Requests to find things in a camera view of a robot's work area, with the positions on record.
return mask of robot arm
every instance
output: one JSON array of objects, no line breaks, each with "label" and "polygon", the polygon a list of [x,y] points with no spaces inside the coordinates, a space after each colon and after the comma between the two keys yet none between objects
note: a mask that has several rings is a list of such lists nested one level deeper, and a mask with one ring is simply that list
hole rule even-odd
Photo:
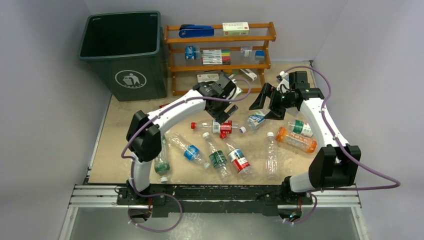
[{"label": "robot arm", "polygon": [[[308,172],[288,176],[283,182],[286,194],[304,193],[309,190],[324,187],[347,187],[355,181],[358,165],[350,161],[340,148],[345,148],[358,161],[361,151],[358,146],[349,145],[348,141],[337,129],[327,109],[322,109],[324,95],[319,88],[310,88],[306,71],[296,71],[289,74],[289,81],[282,72],[277,78],[281,80],[278,87],[266,83],[250,110],[262,109],[265,99],[270,98],[270,112],[266,119],[283,120],[286,109],[297,108],[306,118],[316,138],[319,151],[309,166]],[[341,145],[333,138],[321,115],[322,110],[326,120],[335,131]]]},{"label": "robot arm", "polygon": [[172,128],[175,124],[193,114],[207,111],[217,122],[225,122],[237,109],[233,105],[228,112],[225,112],[231,104],[226,101],[205,100],[202,97],[212,97],[232,100],[240,94],[242,90],[229,78],[223,76],[216,82],[200,82],[196,84],[184,96],[168,104],[167,106],[145,114],[138,111],[132,117],[131,124],[126,135],[129,141],[132,136],[154,116],[159,116],[152,123],[141,131],[131,143],[129,150],[135,158],[134,183],[132,186],[138,191],[142,191],[150,184],[149,176],[152,160],[156,158],[162,150],[161,136]]}]

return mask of orange wooden rack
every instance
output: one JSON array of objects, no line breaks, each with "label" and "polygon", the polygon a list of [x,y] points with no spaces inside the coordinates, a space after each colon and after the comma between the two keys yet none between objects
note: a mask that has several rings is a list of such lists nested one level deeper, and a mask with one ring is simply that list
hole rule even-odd
[{"label": "orange wooden rack", "polygon": [[[186,90],[177,90],[177,77],[178,72],[195,72],[195,71],[208,71],[208,70],[225,70],[225,69],[257,69],[259,73],[261,86],[265,83],[264,69],[271,67],[271,61],[268,51],[270,41],[277,39],[277,33],[274,28],[273,22],[269,23],[249,23],[249,35],[248,36],[224,36],[222,24],[211,25],[214,28],[214,36],[208,37],[189,37],[180,38],[178,32],[180,26],[166,26],[165,27],[165,43],[169,49],[169,65],[168,70],[172,75],[172,94],[174,96],[184,95],[187,93]],[[196,64],[186,64],[185,59],[185,48],[174,48],[174,45],[181,44],[196,44],[196,43],[219,43],[219,42],[254,42],[263,41],[263,45],[254,46],[253,50],[262,50],[265,54],[264,60],[252,60],[252,61],[235,61],[231,56],[231,64],[229,65],[202,65],[199,61]],[[201,47],[199,50],[206,49],[229,49],[234,55],[240,55],[240,46],[236,47]],[[253,93],[259,93],[261,88],[252,88]]]}]

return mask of clear plastic bottle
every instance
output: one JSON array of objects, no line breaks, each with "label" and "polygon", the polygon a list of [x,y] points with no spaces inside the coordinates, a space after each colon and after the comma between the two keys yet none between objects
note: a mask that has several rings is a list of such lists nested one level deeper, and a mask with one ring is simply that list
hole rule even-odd
[{"label": "clear plastic bottle", "polygon": [[162,150],[160,151],[159,155],[154,159],[154,171],[160,176],[159,180],[161,183],[167,183],[169,178],[169,171],[170,171],[170,163],[168,162],[168,155],[167,155],[167,139],[165,138],[165,135],[162,135],[161,137],[161,145]]},{"label": "clear plastic bottle", "polygon": [[174,132],[173,134],[171,134],[168,140],[171,143],[171,145],[180,149],[184,157],[188,159],[190,162],[197,165],[201,165],[204,167],[204,169],[208,169],[209,166],[211,165],[202,157],[200,150],[197,147],[195,147],[193,144],[185,140],[184,137],[181,136],[178,132]]},{"label": "clear plastic bottle", "polygon": [[[247,126],[249,126],[249,131],[256,131],[262,127],[265,123],[265,115],[269,110],[257,110],[252,115],[248,116],[246,119]],[[242,134],[246,133],[248,129],[245,126],[240,127],[240,132]]]},{"label": "clear plastic bottle", "polygon": [[240,148],[238,148],[236,143],[231,140],[225,133],[221,133],[219,137],[225,143],[228,149],[228,158],[234,168],[237,170],[238,175],[240,175],[240,177],[243,179],[251,178],[254,172]]},{"label": "clear plastic bottle", "polygon": [[215,120],[203,120],[199,122],[192,122],[191,129],[195,131],[211,132],[213,134],[233,134],[239,133],[238,121],[225,121],[220,124]]},{"label": "clear plastic bottle", "polygon": [[277,166],[278,148],[277,142],[274,139],[274,133],[268,132],[266,134],[266,140],[268,142],[267,156],[265,161],[266,178],[270,180],[277,180],[280,177],[280,173]]},{"label": "clear plastic bottle", "polygon": [[207,142],[207,154],[213,168],[218,171],[219,177],[224,180],[231,176],[231,171],[227,167],[227,159],[223,151],[219,150],[217,142],[211,137],[209,132],[203,133],[202,137]]},{"label": "clear plastic bottle", "polygon": [[292,131],[293,133],[297,133],[308,138],[312,137],[313,135],[311,127],[305,121],[301,121],[301,120],[289,121],[285,125],[285,128]]},{"label": "clear plastic bottle", "polygon": [[305,153],[313,153],[315,148],[317,148],[317,142],[314,139],[289,131],[285,127],[279,128],[278,135],[275,139],[298,148]]}]

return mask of trash can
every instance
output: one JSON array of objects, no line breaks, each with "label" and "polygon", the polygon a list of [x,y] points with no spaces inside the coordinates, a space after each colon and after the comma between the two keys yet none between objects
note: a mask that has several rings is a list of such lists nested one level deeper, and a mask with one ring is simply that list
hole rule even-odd
[{"label": "trash can", "polygon": [[158,11],[90,16],[78,58],[92,66],[119,101],[167,96],[167,67]]}]

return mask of wooden board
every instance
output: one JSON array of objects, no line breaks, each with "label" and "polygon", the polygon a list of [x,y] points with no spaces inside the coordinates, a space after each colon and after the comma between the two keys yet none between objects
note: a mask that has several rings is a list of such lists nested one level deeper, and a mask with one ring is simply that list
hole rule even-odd
[{"label": "wooden board", "polygon": [[[296,65],[299,64],[273,63],[271,69],[265,69],[265,80],[276,86],[276,76],[279,72]],[[308,72],[308,81],[311,83],[311,86],[313,86],[312,75],[309,70],[305,70]],[[158,109],[160,105],[171,103],[178,99],[178,96],[172,96],[170,88],[171,81],[168,82],[169,97],[167,98],[120,102],[117,101],[115,97],[112,97],[92,165],[89,183],[125,183],[130,174],[131,162],[121,159],[120,155],[123,147],[127,143],[125,137],[133,114],[138,110],[143,110],[147,113]],[[253,85],[257,85],[257,82],[259,82],[259,79],[257,79]],[[184,82],[183,85],[187,86],[189,89],[195,83],[195,78],[191,76],[190,79],[187,78],[187,81]],[[241,125],[246,125],[246,118],[253,113],[253,111],[249,111],[249,106],[257,96],[257,93],[252,93],[245,100],[236,102],[235,104],[239,109],[231,116],[230,120],[238,121]],[[230,137],[243,151],[250,165],[257,172],[257,175],[254,179],[242,180],[237,175],[234,168],[230,166],[231,170],[233,170],[233,176],[231,176],[230,181],[226,182],[226,184],[281,184],[285,176],[296,175],[307,171],[317,151],[314,153],[304,153],[291,146],[279,143],[278,167],[280,170],[280,179],[268,180],[265,177],[265,159],[267,153],[265,142],[266,134],[267,132],[276,133],[279,127],[283,126],[287,121],[292,121],[294,119],[305,120],[300,113],[297,117],[286,114],[286,118],[283,121],[267,120],[264,126],[260,128],[255,135],[252,133],[232,134]],[[188,116],[185,120],[171,128],[165,135],[178,132],[197,146],[200,151],[205,153],[206,145],[201,136],[202,132],[193,132],[190,129],[191,122],[198,122],[201,120],[212,121],[212,118],[205,111]],[[224,145],[221,143],[219,136],[213,135],[212,137],[224,149]],[[214,169],[210,168],[204,170],[202,167],[188,162],[183,157],[183,154],[173,146],[168,147],[168,158],[171,165],[170,178],[172,183],[222,184]],[[159,177],[154,172],[153,168],[150,173],[150,182],[159,183]]]}]

